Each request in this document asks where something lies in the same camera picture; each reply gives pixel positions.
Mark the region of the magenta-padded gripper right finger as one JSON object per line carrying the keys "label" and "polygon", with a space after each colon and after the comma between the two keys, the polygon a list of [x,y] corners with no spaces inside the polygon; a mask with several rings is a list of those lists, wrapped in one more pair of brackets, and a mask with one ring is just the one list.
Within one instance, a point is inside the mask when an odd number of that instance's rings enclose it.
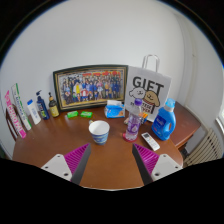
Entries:
{"label": "magenta-padded gripper right finger", "polygon": [[183,158],[180,152],[160,148],[156,152],[134,144],[132,154],[136,160],[144,185],[164,178],[183,168]]}

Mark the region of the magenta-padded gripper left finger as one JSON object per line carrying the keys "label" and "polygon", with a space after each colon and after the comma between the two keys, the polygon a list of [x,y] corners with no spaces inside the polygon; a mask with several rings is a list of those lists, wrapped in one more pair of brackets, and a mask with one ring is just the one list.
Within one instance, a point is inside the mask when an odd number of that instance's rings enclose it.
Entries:
{"label": "magenta-padded gripper left finger", "polygon": [[79,185],[90,154],[91,145],[87,143],[66,155],[56,154],[42,169]]}

